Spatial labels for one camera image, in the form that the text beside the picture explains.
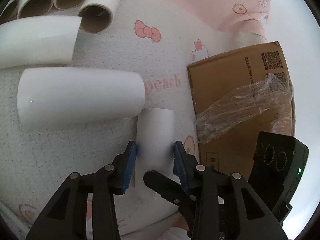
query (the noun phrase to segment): cardboard box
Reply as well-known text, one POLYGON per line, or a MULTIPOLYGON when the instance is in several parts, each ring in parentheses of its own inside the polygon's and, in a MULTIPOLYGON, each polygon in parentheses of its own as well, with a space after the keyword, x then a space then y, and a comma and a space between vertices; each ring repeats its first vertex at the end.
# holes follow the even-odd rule
MULTIPOLYGON (((253 45, 222 53, 188 66, 191 94, 196 114, 207 109, 231 90, 265 80, 274 73, 292 87, 280 44, 253 45)), ((294 103, 266 110, 241 122, 218 139, 199 143, 201 163, 212 169, 249 178, 260 131, 294 135, 294 103)))

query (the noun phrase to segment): qr code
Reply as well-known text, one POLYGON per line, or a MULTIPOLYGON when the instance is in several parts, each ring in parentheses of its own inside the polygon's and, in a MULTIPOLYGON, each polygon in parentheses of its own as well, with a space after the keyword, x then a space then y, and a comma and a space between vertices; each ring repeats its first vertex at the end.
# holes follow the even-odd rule
POLYGON ((280 73, 273 73, 278 79, 280 79, 280 81, 287 86, 287 79, 285 78, 285 74, 284 72, 280 72, 280 73))
POLYGON ((261 53, 265 70, 283 68, 279 51, 261 53))

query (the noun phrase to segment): plastic wrap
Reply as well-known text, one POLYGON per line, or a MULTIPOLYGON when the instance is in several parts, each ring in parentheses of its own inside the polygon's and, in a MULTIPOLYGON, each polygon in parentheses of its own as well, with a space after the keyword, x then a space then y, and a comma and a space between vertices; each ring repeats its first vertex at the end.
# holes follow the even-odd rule
MULTIPOLYGON (((286 87, 275 75, 250 85, 238 87, 213 103, 196 117, 200 143, 217 139, 237 124, 273 107, 283 107, 292 101, 293 88, 286 87)), ((281 114, 280 119, 288 118, 281 114)))

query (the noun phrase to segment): blue gripper pad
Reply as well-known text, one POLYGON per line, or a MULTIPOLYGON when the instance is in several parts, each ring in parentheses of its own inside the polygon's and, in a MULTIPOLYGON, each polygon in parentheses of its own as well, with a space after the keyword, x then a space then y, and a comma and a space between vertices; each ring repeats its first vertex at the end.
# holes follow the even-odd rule
POLYGON ((179 177, 181 188, 183 189, 185 194, 188 194, 189 185, 188 185, 187 171, 184 166, 182 156, 181 156, 181 153, 180 153, 180 150, 179 150, 177 143, 174 143, 173 155, 174 155, 173 174, 175 174, 179 177))
POLYGON ((137 145, 134 144, 130 150, 127 167, 124 171, 123 185, 121 187, 121 192, 123 194, 129 188, 132 172, 136 163, 137 152, 137 145))

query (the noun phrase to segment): pink text print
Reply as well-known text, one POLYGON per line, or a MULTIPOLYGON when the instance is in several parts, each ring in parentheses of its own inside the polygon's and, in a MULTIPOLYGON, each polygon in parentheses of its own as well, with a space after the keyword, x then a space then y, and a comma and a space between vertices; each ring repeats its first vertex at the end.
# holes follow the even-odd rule
POLYGON ((151 98, 151 92, 153 90, 175 88, 180 86, 181 86, 180 78, 178 78, 176 74, 174 74, 172 78, 148 80, 144 83, 147 99, 151 98))

